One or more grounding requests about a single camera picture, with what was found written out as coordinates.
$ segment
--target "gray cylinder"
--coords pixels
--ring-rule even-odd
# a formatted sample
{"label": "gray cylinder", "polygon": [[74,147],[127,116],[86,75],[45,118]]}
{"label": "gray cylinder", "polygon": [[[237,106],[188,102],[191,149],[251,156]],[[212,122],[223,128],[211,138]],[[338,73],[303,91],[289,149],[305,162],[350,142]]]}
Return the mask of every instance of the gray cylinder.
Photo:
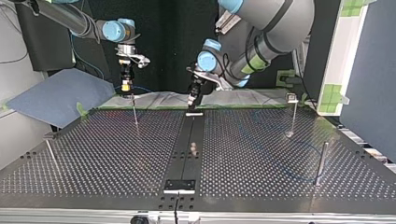
{"label": "gray cylinder", "polygon": [[313,0],[219,0],[219,3],[262,30],[256,47],[248,48],[247,59],[244,52],[238,61],[230,64],[232,73],[226,74],[226,78],[239,87],[247,83],[244,79],[255,69],[264,68],[265,62],[297,48],[308,36],[315,14]]}

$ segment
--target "gray robot arm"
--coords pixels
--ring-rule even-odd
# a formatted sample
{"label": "gray robot arm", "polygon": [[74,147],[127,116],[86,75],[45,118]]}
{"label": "gray robot arm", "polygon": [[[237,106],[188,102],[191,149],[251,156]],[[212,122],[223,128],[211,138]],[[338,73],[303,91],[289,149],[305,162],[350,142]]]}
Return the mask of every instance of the gray robot arm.
{"label": "gray robot arm", "polygon": [[[313,0],[219,0],[219,4],[261,33],[254,44],[235,62],[223,59],[221,44],[207,39],[198,55],[196,68],[191,70],[199,83],[216,82],[224,88],[223,77],[236,87],[244,87],[250,75],[263,70],[278,55],[297,48],[309,35],[315,15]],[[189,105],[197,98],[199,85],[190,95]]]}

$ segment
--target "white panel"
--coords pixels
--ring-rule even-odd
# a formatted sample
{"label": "white panel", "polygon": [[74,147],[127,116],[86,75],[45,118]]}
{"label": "white panel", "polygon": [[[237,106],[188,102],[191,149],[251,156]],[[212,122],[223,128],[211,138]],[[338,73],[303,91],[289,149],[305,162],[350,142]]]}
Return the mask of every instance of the white panel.
{"label": "white panel", "polygon": [[0,170],[42,142],[50,126],[17,112],[0,118]]}
{"label": "white panel", "polygon": [[[2,7],[19,28],[17,17]],[[2,104],[44,80],[34,72],[29,56],[16,63],[1,63],[21,58],[26,47],[21,34],[0,15],[0,169],[37,146],[50,126],[14,111],[2,111]]]}
{"label": "white panel", "polygon": [[[18,19],[11,10],[5,7],[2,9],[20,28]],[[26,47],[21,34],[3,15],[0,15],[0,62],[19,59],[25,53]],[[0,63],[0,104],[28,90],[43,79],[42,73],[33,71],[29,56],[17,63]]]}

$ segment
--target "table surface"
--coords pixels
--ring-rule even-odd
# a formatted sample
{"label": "table surface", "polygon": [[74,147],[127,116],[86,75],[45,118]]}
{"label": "table surface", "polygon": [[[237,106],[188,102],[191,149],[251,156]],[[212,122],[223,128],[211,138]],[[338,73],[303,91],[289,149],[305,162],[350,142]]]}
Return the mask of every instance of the table surface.
{"label": "table surface", "polygon": [[[396,175],[309,108],[97,110],[0,171],[0,207],[396,215]],[[326,151],[321,185],[320,154]],[[196,150],[191,151],[191,144]],[[164,194],[167,180],[195,193]]]}

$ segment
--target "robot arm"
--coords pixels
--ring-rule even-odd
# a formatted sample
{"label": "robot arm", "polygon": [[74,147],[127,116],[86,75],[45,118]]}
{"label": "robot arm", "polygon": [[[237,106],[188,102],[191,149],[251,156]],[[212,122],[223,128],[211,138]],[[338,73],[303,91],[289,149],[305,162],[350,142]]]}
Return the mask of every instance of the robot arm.
{"label": "robot arm", "polygon": [[52,4],[45,0],[9,0],[14,3],[25,4],[30,7],[35,15],[42,14],[49,19],[60,23],[68,28],[72,35],[80,38],[93,38],[99,43],[100,40],[108,40],[117,43],[117,55],[119,56],[120,73],[124,95],[132,95],[134,72],[132,66],[137,64],[139,68],[146,67],[150,60],[136,53],[135,40],[139,35],[135,34],[134,21],[118,19],[117,21],[95,21],[93,18],[69,4]]}
{"label": "robot arm", "polygon": [[[315,14],[313,0],[219,0],[219,4],[261,30],[236,62],[224,58],[219,42],[206,40],[191,71],[200,80],[198,83],[214,81],[220,89],[228,89],[227,83],[244,87],[251,74],[268,67],[278,55],[297,48],[308,36]],[[195,107],[196,89],[189,97],[190,109]]]}

